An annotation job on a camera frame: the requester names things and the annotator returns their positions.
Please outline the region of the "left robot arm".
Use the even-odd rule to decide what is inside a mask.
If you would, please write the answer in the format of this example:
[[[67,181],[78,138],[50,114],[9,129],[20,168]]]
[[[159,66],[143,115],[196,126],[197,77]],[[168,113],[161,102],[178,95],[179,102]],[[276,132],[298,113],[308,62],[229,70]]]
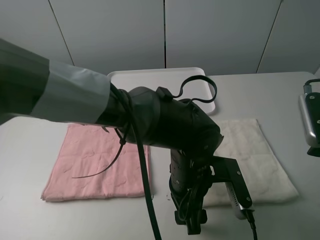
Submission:
[[[101,73],[55,62],[5,40],[0,42],[0,121],[33,117],[59,123],[114,127],[120,139],[137,145],[147,210],[161,238],[151,198],[143,147],[183,152],[195,164],[211,157],[223,137],[197,99],[168,89],[116,88]]]

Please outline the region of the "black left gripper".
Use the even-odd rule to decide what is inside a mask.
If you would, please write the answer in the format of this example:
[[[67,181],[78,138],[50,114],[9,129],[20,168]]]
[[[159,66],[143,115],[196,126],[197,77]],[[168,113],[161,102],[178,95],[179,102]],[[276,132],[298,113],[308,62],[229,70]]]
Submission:
[[[211,187],[212,175],[209,161],[214,151],[170,151],[170,195],[177,208],[191,207],[186,210],[186,226],[188,235],[201,233],[202,206],[204,196]]]

